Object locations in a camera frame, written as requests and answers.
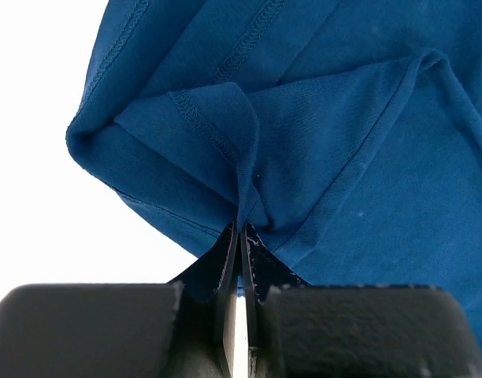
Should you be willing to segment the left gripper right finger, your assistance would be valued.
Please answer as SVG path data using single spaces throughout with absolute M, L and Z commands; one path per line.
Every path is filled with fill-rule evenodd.
M 250 352 L 258 348 L 261 327 L 258 310 L 270 287 L 309 287 L 310 284 L 271 253 L 250 223 L 240 233 L 240 257 L 247 307 L 247 342 Z

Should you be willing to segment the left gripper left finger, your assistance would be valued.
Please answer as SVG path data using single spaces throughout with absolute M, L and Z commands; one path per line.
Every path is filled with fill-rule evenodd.
M 182 291 L 169 372 L 233 372 L 238 237 L 228 224 L 213 246 L 171 282 Z

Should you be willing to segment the blue mickey t shirt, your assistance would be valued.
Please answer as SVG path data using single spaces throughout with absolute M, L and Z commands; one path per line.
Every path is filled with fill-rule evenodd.
M 431 284 L 482 347 L 482 1 L 111 1 L 72 158 L 195 256 Z

